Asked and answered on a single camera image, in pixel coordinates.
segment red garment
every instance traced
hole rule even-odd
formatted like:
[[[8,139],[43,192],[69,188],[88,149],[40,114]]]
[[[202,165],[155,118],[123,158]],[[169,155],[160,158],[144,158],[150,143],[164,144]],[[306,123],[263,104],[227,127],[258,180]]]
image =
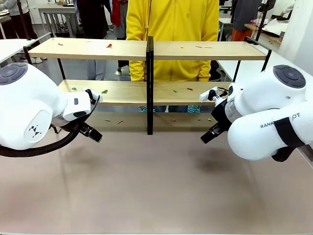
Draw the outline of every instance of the red garment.
[[[248,31],[238,31],[233,29],[233,35],[231,36],[232,42],[243,42],[245,40],[245,37],[251,37],[252,36],[252,30]]]
[[[112,14],[110,15],[111,22],[116,27],[119,27],[120,23],[121,23],[121,13],[120,13],[120,8],[119,8],[119,1],[118,0],[112,0],[112,7],[113,7]]]

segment orange pants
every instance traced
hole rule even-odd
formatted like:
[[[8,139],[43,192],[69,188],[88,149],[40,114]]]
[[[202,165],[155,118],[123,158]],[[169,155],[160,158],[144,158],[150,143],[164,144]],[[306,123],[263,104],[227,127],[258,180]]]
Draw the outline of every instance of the orange pants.
[[[238,31],[233,29],[233,35],[231,36],[232,42],[243,42],[245,40],[245,37],[251,37],[252,36],[252,30],[248,31]]]

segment white sneaker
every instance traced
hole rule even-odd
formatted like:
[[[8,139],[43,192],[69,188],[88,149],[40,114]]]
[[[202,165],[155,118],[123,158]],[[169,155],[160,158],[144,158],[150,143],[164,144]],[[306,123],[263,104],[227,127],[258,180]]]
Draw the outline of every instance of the white sneaker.
[[[40,58],[33,58],[33,57],[30,58],[30,61],[32,64],[40,64],[43,62]],[[21,62],[28,63],[27,59],[26,60],[21,59]]]

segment yellow hoodie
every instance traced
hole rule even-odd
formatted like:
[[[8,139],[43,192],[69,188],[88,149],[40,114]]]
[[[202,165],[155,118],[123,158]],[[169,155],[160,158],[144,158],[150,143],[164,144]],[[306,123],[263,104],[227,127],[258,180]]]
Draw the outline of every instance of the yellow hoodie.
[[[219,0],[129,0],[126,24],[127,40],[216,41]],[[130,61],[132,81],[144,80],[143,64]],[[155,61],[154,79],[208,81],[209,71],[210,61]]]

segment white robotic arm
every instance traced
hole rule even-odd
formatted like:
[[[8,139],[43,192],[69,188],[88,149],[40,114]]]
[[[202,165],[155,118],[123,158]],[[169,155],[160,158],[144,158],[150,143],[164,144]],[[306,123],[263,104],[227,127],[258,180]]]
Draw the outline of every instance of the white robotic arm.
[[[209,99],[216,101],[212,115],[218,123],[201,139],[208,143],[228,131],[229,146],[238,156],[272,156],[282,162],[295,148],[313,141],[308,131],[313,127],[313,102],[305,101],[305,89],[303,75],[282,65],[262,72],[247,87],[230,84],[227,100],[211,92]]]
[[[102,98],[101,94],[91,90],[62,92],[32,65],[13,63],[5,66],[0,69],[0,155],[10,152],[10,149],[33,147],[42,140],[51,124],[71,132],[73,122],[88,118],[91,103],[95,104],[98,97]],[[81,120],[80,127],[87,128],[84,121]],[[96,141],[101,140],[101,134],[94,129],[90,129],[89,135],[79,131]]]

